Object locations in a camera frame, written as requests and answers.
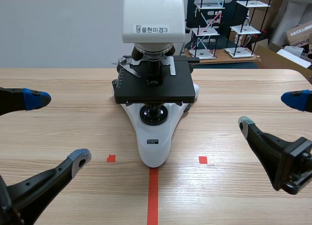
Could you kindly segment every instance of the microscope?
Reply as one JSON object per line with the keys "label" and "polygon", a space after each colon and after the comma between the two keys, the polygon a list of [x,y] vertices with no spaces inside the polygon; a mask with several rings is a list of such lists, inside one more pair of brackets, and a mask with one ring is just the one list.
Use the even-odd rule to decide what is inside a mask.
{"label": "microscope", "polygon": [[198,58],[173,56],[185,41],[183,0],[123,0],[122,39],[134,43],[131,56],[114,63],[113,96],[128,114],[144,164],[161,166],[182,115],[199,94],[193,83]]}

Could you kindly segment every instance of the metal rack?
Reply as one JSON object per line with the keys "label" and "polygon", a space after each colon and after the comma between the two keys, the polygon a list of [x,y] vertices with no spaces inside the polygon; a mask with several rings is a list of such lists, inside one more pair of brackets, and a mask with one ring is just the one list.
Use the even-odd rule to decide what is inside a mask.
{"label": "metal rack", "polygon": [[[198,18],[198,25],[196,28],[192,28],[192,40],[191,49],[189,50],[191,55],[200,59],[215,59],[216,44],[218,41],[219,26],[222,20],[222,9],[226,0],[195,0],[196,6],[194,13],[195,18]],[[204,16],[204,12],[207,11],[207,15],[213,16],[213,19],[207,19]],[[206,26],[200,26],[201,18],[204,19]],[[215,48],[213,52],[209,49],[210,42],[215,40]]]}
{"label": "metal rack", "polygon": [[[235,12],[234,12],[234,17],[236,15],[237,12],[237,6],[241,5],[243,7],[246,8],[246,12],[245,15],[243,16],[243,23],[241,25],[237,25],[237,26],[231,26],[230,31],[229,31],[229,35],[228,35],[228,42],[226,44],[226,48],[225,51],[232,57],[232,58],[245,58],[245,57],[253,57],[254,56],[254,50],[256,47],[256,44],[258,42],[258,38],[256,39],[256,42],[254,44],[254,47],[252,48],[252,51],[250,52],[248,49],[245,48],[245,46],[247,44],[246,43],[246,39],[251,39],[252,35],[258,35],[261,34],[262,31],[262,27],[265,21],[265,18],[267,16],[268,13],[268,9],[270,7],[270,3],[271,0],[269,0],[269,3],[263,3],[259,0],[247,0],[247,1],[236,1],[236,8],[235,8]],[[267,10],[265,12],[262,24],[261,24],[261,28],[260,30],[256,30],[255,28],[252,27],[252,21],[253,21],[253,17],[254,17],[254,12],[256,8],[259,7],[266,7]],[[249,8],[253,8],[253,14],[251,19],[249,18]],[[228,48],[228,44],[229,44],[229,38],[230,38],[230,34],[231,34],[231,30],[236,32],[236,38],[235,38],[235,43],[236,46],[235,48]],[[241,41],[244,37],[244,35],[249,35],[249,37],[246,37],[244,40],[243,45],[241,45]]]}

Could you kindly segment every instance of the microscope stage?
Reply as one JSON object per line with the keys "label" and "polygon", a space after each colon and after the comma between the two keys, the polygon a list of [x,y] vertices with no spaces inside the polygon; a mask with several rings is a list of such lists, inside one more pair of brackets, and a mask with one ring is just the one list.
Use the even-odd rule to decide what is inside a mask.
{"label": "microscope stage", "polygon": [[115,88],[117,104],[195,102],[195,90],[187,60],[176,58],[175,76],[170,75],[170,66],[162,66],[163,84],[158,87],[147,84],[147,66],[147,61],[142,61],[138,66],[130,66],[141,75],[140,78],[125,69],[120,70]]}

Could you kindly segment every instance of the white wall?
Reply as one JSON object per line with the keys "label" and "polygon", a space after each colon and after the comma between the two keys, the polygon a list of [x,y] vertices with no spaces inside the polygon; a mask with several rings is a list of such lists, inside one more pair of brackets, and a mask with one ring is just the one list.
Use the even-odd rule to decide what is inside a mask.
{"label": "white wall", "polygon": [[[286,11],[286,7],[282,6],[280,9],[280,12],[283,14],[283,13],[285,13],[285,11]],[[309,4],[307,6],[306,10],[304,11],[303,15],[302,15],[300,23],[304,24],[304,23],[309,22],[311,20],[312,20],[312,4]]]}
{"label": "white wall", "polygon": [[122,0],[0,0],[0,67],[112,67],[121,26]]}

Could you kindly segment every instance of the red tape marker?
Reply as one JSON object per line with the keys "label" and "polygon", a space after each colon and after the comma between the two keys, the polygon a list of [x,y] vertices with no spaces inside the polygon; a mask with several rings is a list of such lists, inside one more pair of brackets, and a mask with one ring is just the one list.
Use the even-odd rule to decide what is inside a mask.
{"label": "red tape marker", "polygon": [[114,163],[116,161],[116,155],[109,155],[109,157],[106,159],[107,163]]}
{"label": "red tape marker", "polygon": [[199,164],[208,164],[207,157],[200,156],[199,157]]}
{"label": "red tape marker", "polygon": [[147,225],[158,225],[158,168],[150,169]]}

